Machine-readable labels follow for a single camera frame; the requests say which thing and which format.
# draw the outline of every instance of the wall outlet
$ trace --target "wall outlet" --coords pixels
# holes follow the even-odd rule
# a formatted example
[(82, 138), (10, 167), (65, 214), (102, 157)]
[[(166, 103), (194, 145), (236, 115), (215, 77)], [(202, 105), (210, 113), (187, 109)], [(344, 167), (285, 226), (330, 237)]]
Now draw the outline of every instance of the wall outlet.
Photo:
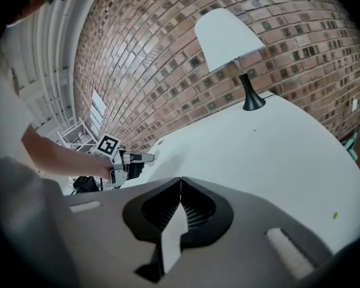
[(352, 112), (355, 111), (357, 107), (358, 107), (358, 100), (354, 99), (352, 102)]

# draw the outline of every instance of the black lamp base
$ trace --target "black lamp base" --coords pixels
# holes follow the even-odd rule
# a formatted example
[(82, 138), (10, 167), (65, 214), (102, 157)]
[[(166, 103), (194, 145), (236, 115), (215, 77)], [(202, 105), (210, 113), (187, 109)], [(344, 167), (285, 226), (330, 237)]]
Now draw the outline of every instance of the black lamp base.
[(253, 89), (250, 78), (247, 74), (239, 76), (240, 81), (245, 89), (245, 111), (255, 111), (265, 105), (265, 100), (261, 98)]

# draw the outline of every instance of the lamp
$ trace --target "lamp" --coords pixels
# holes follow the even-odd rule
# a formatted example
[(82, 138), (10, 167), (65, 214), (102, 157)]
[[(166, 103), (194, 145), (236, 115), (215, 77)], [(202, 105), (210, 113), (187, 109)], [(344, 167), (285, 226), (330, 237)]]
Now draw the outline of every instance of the lamp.
[(262, 41), (231, 12), (218, 8), (205, 14), (195, 25), (195, 33), (203, 50), (210, 72), (234, 61), (240, 71), (245, 89), (245, 111), (254, 111), (265, 105), (253, 89), (248, 74), (244, 73), (238, 58), (264, 47)]

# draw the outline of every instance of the black and white square marker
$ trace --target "black and white square marker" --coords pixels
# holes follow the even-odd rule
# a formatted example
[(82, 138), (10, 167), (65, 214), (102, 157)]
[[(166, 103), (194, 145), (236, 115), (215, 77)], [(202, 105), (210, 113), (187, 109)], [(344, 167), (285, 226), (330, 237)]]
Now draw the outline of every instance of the black and white square marker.
[(113, 158), (118, 151), (120, 142), (121, 141), (119, 139), (110, 136), (109, 134), (105, 134), (97, 144), (96, 151), (99, 154)]

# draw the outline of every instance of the table surface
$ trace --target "table surface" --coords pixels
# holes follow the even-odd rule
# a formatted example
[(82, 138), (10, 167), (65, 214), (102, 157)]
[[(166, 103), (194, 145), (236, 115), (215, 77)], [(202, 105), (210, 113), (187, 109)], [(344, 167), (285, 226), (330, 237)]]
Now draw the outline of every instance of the table surface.
[(248, 192), (277, 205), (336, 253), (360, 236), (360, 170), (339, 141), (292, 103), (265, 92), (170, 133), (132, 187), (188, 176)]

